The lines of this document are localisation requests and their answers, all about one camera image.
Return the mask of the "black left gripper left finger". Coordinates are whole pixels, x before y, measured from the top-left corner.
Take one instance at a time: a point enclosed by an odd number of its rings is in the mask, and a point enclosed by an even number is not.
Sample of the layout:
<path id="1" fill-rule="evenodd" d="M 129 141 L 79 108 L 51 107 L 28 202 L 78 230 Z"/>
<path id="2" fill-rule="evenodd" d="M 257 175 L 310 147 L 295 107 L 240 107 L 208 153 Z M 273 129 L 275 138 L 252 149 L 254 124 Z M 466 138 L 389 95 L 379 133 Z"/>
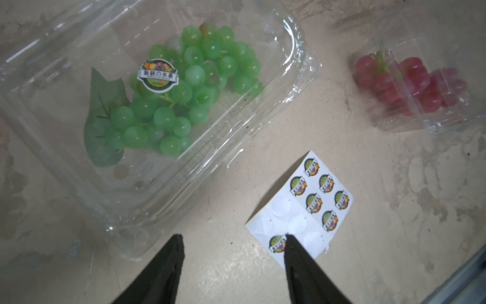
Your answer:
<path id="1" fill-rule="evenodd" d="M 183 236 L 174 234 L 113 303 L 175 303 L 184 259 Z"/>

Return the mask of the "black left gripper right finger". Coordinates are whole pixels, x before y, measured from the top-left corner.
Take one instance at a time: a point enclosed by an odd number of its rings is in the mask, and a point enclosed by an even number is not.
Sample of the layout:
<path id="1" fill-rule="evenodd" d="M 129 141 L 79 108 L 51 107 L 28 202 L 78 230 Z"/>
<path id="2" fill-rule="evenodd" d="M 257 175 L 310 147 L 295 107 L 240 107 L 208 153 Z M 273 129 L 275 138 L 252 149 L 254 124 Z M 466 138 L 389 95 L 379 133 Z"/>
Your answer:
<path id="1" fill-rule="evenodd" d="M 286 236 L 284 264 L 292 303 L 350 303 L 292 234 Z"/>

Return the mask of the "white sticker sheet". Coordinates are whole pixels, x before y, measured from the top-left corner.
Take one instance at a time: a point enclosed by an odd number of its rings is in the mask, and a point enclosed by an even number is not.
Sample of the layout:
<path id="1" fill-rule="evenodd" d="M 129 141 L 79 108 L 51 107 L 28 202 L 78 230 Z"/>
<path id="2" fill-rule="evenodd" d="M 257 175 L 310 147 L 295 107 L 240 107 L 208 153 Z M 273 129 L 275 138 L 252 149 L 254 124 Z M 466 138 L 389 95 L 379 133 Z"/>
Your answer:
<path id="1" fill-rule="evenodd" d="M 353 203 L 351 192 L 309 151 L 277 193 L 247 221 L 246 229 L 283 267 L 289 235 L 316 258 L 329 250 Z"/>

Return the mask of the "clear box green grapes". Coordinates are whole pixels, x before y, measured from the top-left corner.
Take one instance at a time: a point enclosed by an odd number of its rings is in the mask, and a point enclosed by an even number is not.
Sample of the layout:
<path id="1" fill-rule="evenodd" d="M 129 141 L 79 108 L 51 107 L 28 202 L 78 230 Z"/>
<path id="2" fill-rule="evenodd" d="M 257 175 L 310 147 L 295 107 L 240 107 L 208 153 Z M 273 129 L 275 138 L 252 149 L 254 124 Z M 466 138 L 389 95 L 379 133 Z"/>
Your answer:
<path id="1" fill-rule="evenodd" d="M 137 80 L 155 58 L 166 93 Z M 76 1 L 2 50 L 1 112 L 135 259 L 315 68 L 280 1 Z"/>

